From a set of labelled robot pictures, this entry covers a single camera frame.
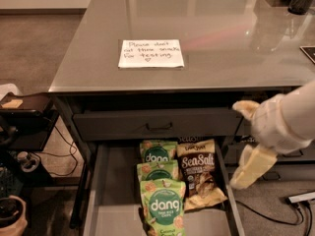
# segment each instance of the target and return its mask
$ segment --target drawer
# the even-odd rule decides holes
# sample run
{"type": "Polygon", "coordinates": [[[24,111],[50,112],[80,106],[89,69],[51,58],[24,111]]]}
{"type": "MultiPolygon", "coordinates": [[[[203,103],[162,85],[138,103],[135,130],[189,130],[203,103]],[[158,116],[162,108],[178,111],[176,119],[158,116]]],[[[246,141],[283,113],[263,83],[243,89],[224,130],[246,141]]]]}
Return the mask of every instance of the drawer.
{"type": "MultiPolygon", "coordinates": [[[[228,178],[231,179],[236,166],[227,167],[228,178]]],[[[276,164],[258,181],[308,181],[315,180],[315,163],[310,164],[276,164]]]]}
{"type": "Polygon", "coordinates": [[[232,136],[241,120],[227,108],[86,112],[73,119],[84,141],[232,136]]]}
{"type": "MultiPolygon", "coordinates": [[[[139,184],[134,165],[140,162],[139,144],[132,141],[99,146],[90,194],[84,236],[146,235],[140,219],[139,184]]],[[[235,199],[218,147],[221,188],[228,196],[220,208],[185,213],[187,235],[244,235],[235,199]]]]}
{"type": "MultiPolygon", "coordinates": [[[[226,166],[238,164],[240,155],[243,152],[244,144],[235,144],[228,146],[227,153],[224,157],[226,166]]],[[[291,164],[301,162],[314,162],[315,163],[315,145],[312,143],[309,147],[301,150],[294,151],[287,155],[278,155],[278,164],[291,164]]]]}

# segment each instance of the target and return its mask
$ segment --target gray countertop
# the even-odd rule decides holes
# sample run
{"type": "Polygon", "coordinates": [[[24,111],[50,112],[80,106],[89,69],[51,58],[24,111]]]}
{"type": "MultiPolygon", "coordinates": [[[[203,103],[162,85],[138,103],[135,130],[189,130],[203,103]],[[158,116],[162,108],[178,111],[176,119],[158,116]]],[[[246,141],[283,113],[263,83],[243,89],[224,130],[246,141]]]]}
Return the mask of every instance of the gray countertop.
{"type": "Polygon", "coordinates": [[[265,0],[92,0],[50,92],[301,86],[315,16],[265,0]],[[179,39],[183,69],[118,69],[123,39],[179,39]]]}

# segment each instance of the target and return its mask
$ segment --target drawer handle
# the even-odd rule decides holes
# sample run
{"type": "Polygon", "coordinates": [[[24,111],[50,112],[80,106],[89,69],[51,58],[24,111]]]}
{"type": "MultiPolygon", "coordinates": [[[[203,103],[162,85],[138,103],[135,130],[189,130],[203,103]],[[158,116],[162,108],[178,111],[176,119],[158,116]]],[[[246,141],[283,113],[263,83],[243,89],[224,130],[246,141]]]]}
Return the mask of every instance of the drawer handle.
{"type": "Polygon", "coordinates": [[[293,153],[290,153],[290,154],[283,154],[283,157],[286,157],[286,158],[293,158],[293,157],[302,157],[304,155],[303,151],[300,149],[299,151],[297,152],[293,152],[293,153]]]}
{"type": "Polygon", "coordinates": [[[159,128],[150,127],[150,124],[149,124],[149,123],[146,124],[146,128],[147,128],[147,130],[149,130],[149,131],[171,130],[172,127],[173,127],[173,124],[172,124],[171,122],[168,123],[166,126],[164,126],[164,127],[159,127],[159,128]]]}
{"type": "Polygon", "coordinates": [[[282,176],[277,171],[267,172],[263,175],[265,181],[281,180],[282,176]]]}

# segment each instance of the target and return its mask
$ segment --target sea salt chips bag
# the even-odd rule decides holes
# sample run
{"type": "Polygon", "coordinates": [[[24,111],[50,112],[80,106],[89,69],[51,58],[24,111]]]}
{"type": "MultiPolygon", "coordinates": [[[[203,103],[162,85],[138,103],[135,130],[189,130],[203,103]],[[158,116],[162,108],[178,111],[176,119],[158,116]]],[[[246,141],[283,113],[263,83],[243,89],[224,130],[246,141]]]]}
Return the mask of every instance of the sea salt chips bag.
{"type": "Polygon", "coordinates": [[[140,183],[144,219],[149,236],[184,236],[183,198],[185,183],[171,179],[157,179],[140,183]]]}
{"type": "Polygon", "coordinates": [[[168,178],[178,180],[179,168],[177,160],[152,161],[137,164],[139,181],[168,178]]]}
{"type": "Polygon", "coordinates": [[[176,155],[177,142],[168,140],[144,140],[140,143],[143,162],[170,161],[176,155]]]}
{"type": "Polygon", "coordinates": [[[181,144],[177,155],[187,184],[185,210],[212,207],[226,200],[213,174],[216,170],[214,140],[181,144]]]}

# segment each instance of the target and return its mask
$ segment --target brown snack bag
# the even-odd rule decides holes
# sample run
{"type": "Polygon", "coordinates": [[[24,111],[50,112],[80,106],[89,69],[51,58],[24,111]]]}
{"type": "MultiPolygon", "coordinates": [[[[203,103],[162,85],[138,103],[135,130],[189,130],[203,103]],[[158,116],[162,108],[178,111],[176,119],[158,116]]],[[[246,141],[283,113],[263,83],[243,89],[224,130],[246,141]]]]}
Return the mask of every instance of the brown snack bag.
{"type": "Polygon", "coordinates": [[[187,185],[185,210],[212,207],[227,199],[212,175],[216,169],[214,140],[181,144],[177,155],[187,185]]]}

